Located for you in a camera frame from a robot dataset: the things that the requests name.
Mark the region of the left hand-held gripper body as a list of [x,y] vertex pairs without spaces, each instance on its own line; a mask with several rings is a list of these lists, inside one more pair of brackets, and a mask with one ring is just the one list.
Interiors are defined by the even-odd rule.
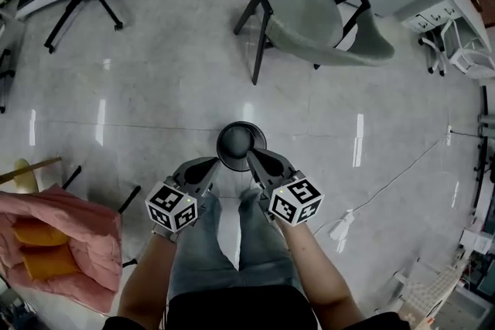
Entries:
[[169,176],[155,184],[145,205],[153,222],[178,233],[199,218],[204,195],[205,185],[181,185]]

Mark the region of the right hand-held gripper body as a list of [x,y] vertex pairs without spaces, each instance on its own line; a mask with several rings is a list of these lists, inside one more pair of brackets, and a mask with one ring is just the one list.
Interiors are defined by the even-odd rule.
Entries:
[[297,226],[316,215],[323,200],[324,194],[313,178],[297,176],[273,189],[268,211],[286,224]]

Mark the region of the black mesh waste bin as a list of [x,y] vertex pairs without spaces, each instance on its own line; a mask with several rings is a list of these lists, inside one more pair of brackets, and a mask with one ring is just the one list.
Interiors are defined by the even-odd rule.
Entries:
[[246,121],[228,124],[217,138],[217,157],[231,171],[248,172],[248,151],[253,148],[267,148],[262,130]]

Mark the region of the person's right forearm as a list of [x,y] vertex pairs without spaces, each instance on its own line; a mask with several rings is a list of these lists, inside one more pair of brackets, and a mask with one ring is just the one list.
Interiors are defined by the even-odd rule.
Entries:
[[277,222],[322,330],[344,330],[364,320],[341,273],[306,224]]

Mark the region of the person's left forearm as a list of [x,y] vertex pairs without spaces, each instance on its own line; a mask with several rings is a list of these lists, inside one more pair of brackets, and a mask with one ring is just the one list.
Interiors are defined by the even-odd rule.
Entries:
[[145,330],[158,330],[165,313],[176,244],[152,236],[144,255],[121,293],[117,314]]

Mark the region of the grey wrist band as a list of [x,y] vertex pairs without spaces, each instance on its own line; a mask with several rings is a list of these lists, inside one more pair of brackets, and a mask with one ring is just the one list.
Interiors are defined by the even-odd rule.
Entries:
[[159,224],[155,224],[153,229],[152,229],[152,233],[155,234],[155,235],[159,235],[165,239],[167,239],[168,241],[170,241],[171,243],[176,243],[177,240],[178,240],[178,237],[179,237],[179,234],[178,233],[175,233],[171,230],[168,230],[166,229],[165,227],[159,225]]

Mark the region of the white power strip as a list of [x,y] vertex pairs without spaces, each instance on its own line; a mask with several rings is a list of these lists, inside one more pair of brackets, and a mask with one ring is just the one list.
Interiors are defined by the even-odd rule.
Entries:
[[333,240],[345,240],[348,229],[353,221],[353,210],[350,209],[336,221],[336,225],[329,231],[330,238]]

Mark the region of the person's light blue jeans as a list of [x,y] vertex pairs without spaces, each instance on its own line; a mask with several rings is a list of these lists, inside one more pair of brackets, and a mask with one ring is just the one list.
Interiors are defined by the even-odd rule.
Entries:
[[169,283],[169,299],[181,294],[233,287],[287,286],[303,292],[283,236],[269,223],[259,205],[260,189],[241,194],[239,268],[222,252],[217,234],[221,205],[209,193],[206,211],[178,237]]

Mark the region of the pink quilted cloth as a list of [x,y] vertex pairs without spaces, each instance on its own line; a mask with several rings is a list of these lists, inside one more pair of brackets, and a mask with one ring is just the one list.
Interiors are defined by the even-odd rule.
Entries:
[[[22,257],[27,244],[14,232],[21,220],[38,220],[65,234],[74,271],[33,278]],[[108,313],[122,275],[121,216],[58,185],[34,193],[0,191],[0,275],[10,284],[58,294]]]

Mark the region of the person's black shirt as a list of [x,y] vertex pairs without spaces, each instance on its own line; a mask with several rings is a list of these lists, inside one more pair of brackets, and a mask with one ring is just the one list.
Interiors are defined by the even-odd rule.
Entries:
[[[181,294],[169,299],[165,330],[322,330],[306,294],[293,287],[233,287]],[[145,330],[115,315],[102,330]],[[385,312],[344,330],[410,330],[394,312]]]

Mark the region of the orange cushion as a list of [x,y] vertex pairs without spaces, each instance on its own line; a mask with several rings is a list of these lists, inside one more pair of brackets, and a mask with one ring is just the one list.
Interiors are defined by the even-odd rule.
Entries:
[[12,225],[16,239],[30,247],[57,247],[68,243],[69,237],[39,219],[19,219]]
[[23,263],[32,280],[44,281],[51,277],[80,272],[67,244],[52,247],[24,247]]

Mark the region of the pale yellow stool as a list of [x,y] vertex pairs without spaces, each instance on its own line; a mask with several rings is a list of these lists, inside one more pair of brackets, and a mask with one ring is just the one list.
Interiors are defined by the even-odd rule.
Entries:
[[[15,162],[15,170],[27,167],[29,167],[29,163],[24,158],[20,158]],[[17,193],[34,193],[39,191],[39,186],[33,170],[28,170],[21,175],[17,175],[14,178],[14,183]]]

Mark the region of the wooden stick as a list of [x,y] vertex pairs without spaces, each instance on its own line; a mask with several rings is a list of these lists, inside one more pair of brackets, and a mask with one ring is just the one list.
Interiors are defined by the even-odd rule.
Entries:
[[16,176],[25,174],[27,172],[32,172],[34,170],[37,170],[38,168],[43,168],[43,167],[46,167],[46,166],[49,166],[49,165],[52,165],[52,164],[55,164],[55,163],[61,162],[61,161],[62,161],[61,157],[50,158],[50,159],[47,159],[45,161],[38,162],[38,163],[33,164],[33,165],[27,165],[27,166],[24,166],[22,168],[16,169],[14,171],[2,174],[2,175],[0,175],[0,185],[5,184],[7,182],[10,182]]

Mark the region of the grey chair with black legs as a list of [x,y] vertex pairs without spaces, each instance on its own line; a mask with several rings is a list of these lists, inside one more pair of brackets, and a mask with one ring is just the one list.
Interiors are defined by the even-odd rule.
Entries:
[[251,81],[258,83],[264,51],[276,48],[313,65],[382,66],[394,47],[381,35],[369,0],[250,0],[238,19],[239,34],[261,10]]

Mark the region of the white office chair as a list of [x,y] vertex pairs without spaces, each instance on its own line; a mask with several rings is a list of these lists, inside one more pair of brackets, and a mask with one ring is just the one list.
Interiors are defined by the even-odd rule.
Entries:
[[481,38],[465,19],[448,20],[420,36],[420,46],[428,46],[432,60],[428,72],[444,77],[447,66],[454,66],[473,80],[495,78],[495,61]]

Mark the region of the white drawer unit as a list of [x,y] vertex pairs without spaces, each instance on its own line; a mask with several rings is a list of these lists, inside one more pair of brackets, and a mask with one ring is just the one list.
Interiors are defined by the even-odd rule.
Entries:
[[396,12],[399,22],[416,33],[443,26],[449,20],[464,17],[455,0],[414,0]]

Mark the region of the black metal frame chair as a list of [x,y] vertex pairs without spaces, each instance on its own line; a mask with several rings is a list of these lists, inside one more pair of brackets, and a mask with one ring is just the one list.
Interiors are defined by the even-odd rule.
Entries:
[[[68,180],[66,180],[63,185],[62,185],[62,189],[63,190],[66,190],[70,184],[73,182],[73,180],[81,173],[82,171],[82,167],[79,165],[77,166],[77,168],[74,170],[74,172],[70,175],[70,177],[68,178]],[[141,186],[138,185],[136,186],[131,194],[128,196],[128,198],[124,201],[124,203],[118,208],[118,213],[120,215],[122,215],[124,213],[124,211],[129,207],[129,205],[132,203],[132,201],[134,200],[134,198],[140,193],[141,191]],[[126,267],[129,267],[129,266],[135,266],[138,264],[138,260],[136,257],[134,257],[132,260],[129,260],[129,261],[126,261],[122,264],[122,267],[123,268],[126,268]]]

